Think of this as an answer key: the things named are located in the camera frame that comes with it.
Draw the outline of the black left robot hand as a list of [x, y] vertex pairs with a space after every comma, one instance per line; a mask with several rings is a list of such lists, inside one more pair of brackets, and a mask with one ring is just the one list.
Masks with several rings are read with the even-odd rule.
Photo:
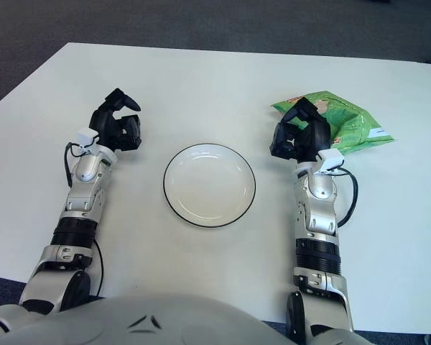
[[89, 127], [98, 132], [98, 144], [111, 151], [137, 150], [142, 140], [140, 120], [137, 114], [116, 119], [113, 113], [126, 107], [141, 111], [140, 106], [119, 88], [114, 89], [105, 101], [93, 112]]

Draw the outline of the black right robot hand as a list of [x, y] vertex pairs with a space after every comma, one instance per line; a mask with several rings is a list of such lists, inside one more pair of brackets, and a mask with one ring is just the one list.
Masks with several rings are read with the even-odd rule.
[[316, 162], [320, 150], [330, 149], [330, 125], [307, 98], [301, 98], [276, 125], [269, 150], [272, 156]]

